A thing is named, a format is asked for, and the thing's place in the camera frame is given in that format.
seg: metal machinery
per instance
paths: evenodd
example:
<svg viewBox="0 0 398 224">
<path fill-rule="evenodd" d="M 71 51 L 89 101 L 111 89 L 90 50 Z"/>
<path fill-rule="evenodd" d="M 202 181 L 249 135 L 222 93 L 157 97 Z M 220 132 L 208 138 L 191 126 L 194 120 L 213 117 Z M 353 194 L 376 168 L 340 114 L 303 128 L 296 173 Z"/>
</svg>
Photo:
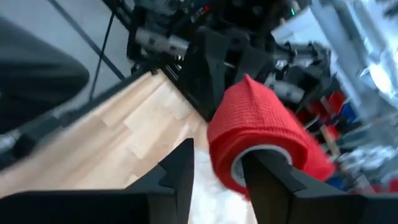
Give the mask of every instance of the metal machinery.
<svg viewBox="0 0 398 224">
<path fill-rule="evenodd" d="M 161 68 L 206 120 L 213 116 L 224 91 L 245 73 L 272 88 L 297 115 L 310 102 L 340 91 L 336 77 L 351 77 L 351 68 L 343 63 L 341 74 L 330 73 L 331 49 L 318 43 L 274 40 L 271 30 L 280 18 L 295 13 L 290 1 L 137 0 L 133 9 L 128 1 L 105 3 L 130 30 L 127 56 L 136 62 L 133 70 L 144 67 L 155 75 L 156 68 Z M 322 4 L 314 3 L 319 7 L 314 15 L 328 35 L 331 30 L 325 28 L 320 12 L 336 16 L 336 11 Z M 340 58 L 351 54 L 358 59 L 355 47 L 346 46 L 344 53 L 337 40 L 330 42 Z M 357 87 L 344 86 L 349 97 L 364 90 L 356 80 L 347 83 Z M 395 195 L 346 194 L 288 166 L 278 154 L 252 152 L 244 156 L 243 169 L 258 223 L 394 223 L 398 219 Z M 127 189 L 20 193 L 0 200 L 0 210 L 7 211 L 2 215 L 5 223 L 187 223 L 192 184 L 193 140 L 187 139 Z M 24 213 L 15 216 L 15 211 Z"/>
</svg>

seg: red cohesive bandage roll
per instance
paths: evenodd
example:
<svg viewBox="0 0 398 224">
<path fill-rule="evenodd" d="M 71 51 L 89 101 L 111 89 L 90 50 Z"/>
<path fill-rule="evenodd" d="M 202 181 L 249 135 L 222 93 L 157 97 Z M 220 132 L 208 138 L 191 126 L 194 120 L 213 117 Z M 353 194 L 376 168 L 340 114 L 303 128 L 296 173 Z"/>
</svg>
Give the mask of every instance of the red cohesive bandage roll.
<svg viewBox="0 0 398 224">
<path fill-rule="evenodd" d="M 215 174 L 227 188 L 246 196 L 239 158 L 251 150 L 279 151 L 318 180 L 327 179 L 335 169 L 274 92 L 248 75 L 225 92 L 207 135 Z"/>
</svg>

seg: red object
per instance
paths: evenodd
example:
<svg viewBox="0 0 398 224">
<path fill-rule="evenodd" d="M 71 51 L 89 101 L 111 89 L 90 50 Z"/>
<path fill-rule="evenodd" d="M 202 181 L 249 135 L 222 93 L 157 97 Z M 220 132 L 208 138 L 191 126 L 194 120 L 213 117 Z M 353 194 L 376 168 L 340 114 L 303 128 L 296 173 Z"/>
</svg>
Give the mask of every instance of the red object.
<svg viewBox="0 0 398 224">
<path fill-rule="evenodd" d="M 248 196 L 231 176 L 234 158 L 245 149 L 273 144 L 286 149 L 293 165 L 325 180 L 334 171 L 325 153 L 279 101 L 274 92 L 252 80 L 230 87 L 208 125 L 210 156 L 215 174 L 229 189 Z"/>
</svg>

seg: hardwood floor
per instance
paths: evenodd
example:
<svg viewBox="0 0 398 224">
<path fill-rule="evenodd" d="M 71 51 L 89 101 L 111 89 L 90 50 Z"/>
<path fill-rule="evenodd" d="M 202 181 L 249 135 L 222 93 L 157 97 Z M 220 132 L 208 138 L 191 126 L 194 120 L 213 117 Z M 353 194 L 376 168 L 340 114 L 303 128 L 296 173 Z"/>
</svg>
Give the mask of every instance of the hardwood floor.
<svg viewBox="0 0 398 224">
<path fill-rule="evenodd" d="M 25 161 L 0 173 L 0 197 L 34 189 L 122 189 L 206 123 L 164 74 L 145 74 Z"/>
</svg>

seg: wooden floor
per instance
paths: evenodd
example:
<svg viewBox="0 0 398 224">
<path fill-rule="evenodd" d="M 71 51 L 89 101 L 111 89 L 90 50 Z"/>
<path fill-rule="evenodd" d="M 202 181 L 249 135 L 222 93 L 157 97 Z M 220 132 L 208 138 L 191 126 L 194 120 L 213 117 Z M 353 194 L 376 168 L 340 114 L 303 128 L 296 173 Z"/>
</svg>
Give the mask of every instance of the wooden floor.
<svg viewBox="0 0 398 224">
<path fill-rule="evenodd" d="M 129 87 L 0 173 L 0 197 L 33 189 L 122 189 L 206 123 L 161 73 Z"/>
</svg>

